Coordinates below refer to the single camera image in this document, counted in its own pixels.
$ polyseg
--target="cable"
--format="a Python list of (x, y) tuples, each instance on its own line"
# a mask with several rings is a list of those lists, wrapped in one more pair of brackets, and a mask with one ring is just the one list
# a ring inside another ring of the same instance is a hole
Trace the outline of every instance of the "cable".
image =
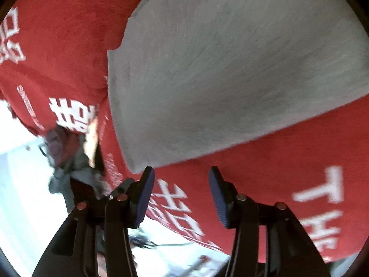
[(157, 247), (174, 247), (174, 246), (188, 246), (193, 244), (192, 242), (189, 243), (182, 243), (182, 244), (155, 244), (151, 240), (149, 240), (144, 235), (136, 235), (130, 236), (130, 242), (134, 247), (139, 247), (142, 249), (156, 249)]

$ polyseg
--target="metal screw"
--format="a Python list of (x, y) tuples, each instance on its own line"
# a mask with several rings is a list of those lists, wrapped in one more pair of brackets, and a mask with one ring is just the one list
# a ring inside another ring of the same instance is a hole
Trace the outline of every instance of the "metal screw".
[(287, 208), (287, 205), (283, 202), (277, 202), (276, 203), (276, 207), (280, 210), (280, 211), (284, 211)]
[(118, 197), (117, 197), (117, 200), (119, 201), (119, 202), (123, 202), (123, 201), (125, 201), (125, 200), (127, 200), (128, 199), (128, 196), (127, 195), (125, 195), (125, 194), (121, 194), (121, 195), (119, 195)]
[(242, 193), (238, 193), (237, 196), (236, 196), (236, 199), (238, 201), (246, 201), (246, 195), (242, 194)]
[(82, 211), (87, 207), (87, 203), (86, 202), (80, 202), (77, 204), (77, 209)]

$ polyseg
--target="red cloth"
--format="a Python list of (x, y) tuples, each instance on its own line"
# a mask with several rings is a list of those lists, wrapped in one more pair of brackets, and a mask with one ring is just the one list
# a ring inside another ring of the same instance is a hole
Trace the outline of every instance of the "red cloth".
[(0, 28), (0, 92), (32, 133), (86, 132), (107, 97), (107, 50), (140, 1), (16, 2)]
[[(197, 243), (230, 254), (234, 233), (218, 222), (208, 185), (208, 171), (216, 165), (225, 180), (255, 201), (287, 203), (326, 260), (358, 252), (369, 230), (368, 107), (366, 96), (252, 142), (156, 168), (147, 214)], [(112, 173), (108, 182), (116, 186), (120, 177), (139, 179), (124, 165), (107, 104), (100, 115), (101, 150)], [(262, 238), (260, 261), (264, 255)]]
[[(114, 133), (106, 51), (120, 45), (139, 2), (18, 0), (0, 28), (4, 98), (23, 124), (41, 135), (56, 122), (84, 132), (101, 104), (100, 145), (114, 186), (139, 176), (125, 167)], [(285, 201), (323, 256), (353, 254), (369, 229), (368, 105), (365, 97), (255, 141), (156, 169), (148, 215), (229, 254), (233, 232), (218, 222), (207, 182), (209, 168), (217, 165), (226, 180), (257, 202)], [(328, 181), (331, 186), (325, 187)]]

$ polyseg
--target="red fabric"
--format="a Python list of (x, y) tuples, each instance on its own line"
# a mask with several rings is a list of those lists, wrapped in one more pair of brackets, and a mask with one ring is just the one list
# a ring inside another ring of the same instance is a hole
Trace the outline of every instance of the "red fabric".
[(57, 122), (86, 131), (107, 97), (107, 50), (140, 1), (16, 2), (0, 29), (0, 92), (29, 130), (45, 135)]
[[(8, 32), (4, 24), (0, 29), (0, 92), (34, 134), (44, 135), (56, 121), (84, 132), (101, 104), (100, 145), (107, 180), (114, 186), (126, 177), (139, 176), (125, 167), (114, 133), (106, 91), (106, 51), (119, 47), (125, 23), (139, 2), (19, 0), (13, 9), (19, 29), (11, 17)], [(315, 243), (332, 260), (353, 254), (369, 229), (368, 105), (365, 97), (258, 140), (157, 168), (148, 215), (229, 254), (233, 232), (218, 222), (207, 182), (209, 168), (217, 165), (226, 180), (257, 202), (285, 201), (305, 222), (322, 214), (334, 217), (320, 226)], [(294, 193), (327, 183), (331, 170), (336, 175), (342, 170), (343, 201), (339, 195), (294, 201)], [(311, 226), (306, 229), (314, 231)], [(322, 236), (322, 231), (331, 234)]]
[[(369, 118), (365, 115), (368, 107), (366, 96), (252, 142), (156, 168), (156, 184), (147, 214), (191, 240), (207, 247), (216, 245), (216, 249), (230, 254), (234, 233), (218, 222), (208, 185), (208, 170), (216, 165), (225, 180), (259, 203), (273, 205), (284, 201), (301, 221), (323, 214), (331, 216), (323, 223), (320, 235), (313, 235), (322, 256), (337, 260), (353, 254), (361, 249), (369, 230)], [(107, 117), (108, 120), (99, 118), (98, 130), (103, 158), (114, 160), (110, 162), (114, 178), (108, 181), (116, 186), (119, 176), (139, 179), (125, 167), (111, 117)], [(340, 175), (340, 171), (342, 183), (336, 189), (342, 191), (342, 199), (332, 200), (332, 195), (323, 194), (310, 201), (294, 201), (294, 193), (322, 186), (332, 172)], [(163, 195), (165, 189), (174, 194), (172, 200)], [(198, 227), (197, 234), (188, 230), (195, 230), (194, 226)], [(306, 230), (314, 234), (312, 225), (307, 225)], [(259, 260), (265, 260), (264, 255), (262, 238)]]

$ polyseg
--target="black bracket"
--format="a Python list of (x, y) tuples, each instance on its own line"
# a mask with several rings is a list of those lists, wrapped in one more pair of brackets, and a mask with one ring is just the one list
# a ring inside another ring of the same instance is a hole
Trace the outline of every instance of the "black bracket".
[(147, 167), (127, 191), (119, 186), (109, 197), (97, 200), (86, 184), (86, 200), (78, 203), (42, 255), (32, 277), (98, 277), (96, 229), (105, 230), (106, 267), (109, 277), (137, 277), (128, 228), (145, 217), (155, 174)]
[(236, 229), (223, 276), (257, 276), (259, 225), (265, 225), (265, 277), (330, 277), (314, 243), (285, 203), (260, 204), (237, 193), (216, 166), (209, 172), (209, 184), (219, 221), (227, 229)]

